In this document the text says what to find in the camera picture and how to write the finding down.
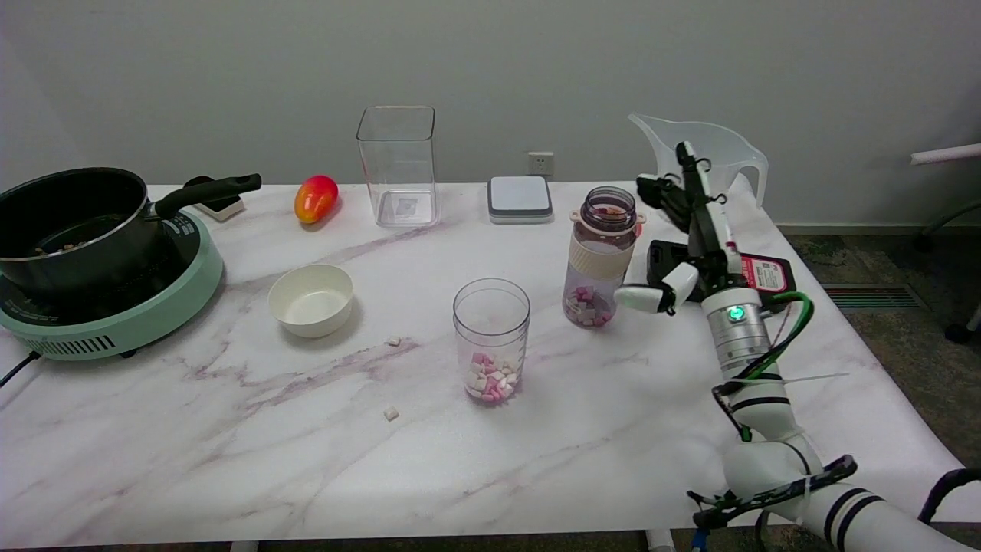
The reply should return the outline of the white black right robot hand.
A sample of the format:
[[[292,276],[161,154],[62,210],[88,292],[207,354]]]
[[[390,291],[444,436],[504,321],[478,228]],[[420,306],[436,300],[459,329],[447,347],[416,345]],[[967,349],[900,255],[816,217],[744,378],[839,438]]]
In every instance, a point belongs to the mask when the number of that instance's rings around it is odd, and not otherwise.
[[[614,301],[620,307],[673,315],[696,288],[710,296],[743,285],[740,253],[724,210],[727,198],[712,195],[709,186],[711,161],[698,156],[690,141],[677,143],[674,154],[680,174],[642,174],[635,184],[644,204],[687,235],[687,259],[655,285],[618,287]]]

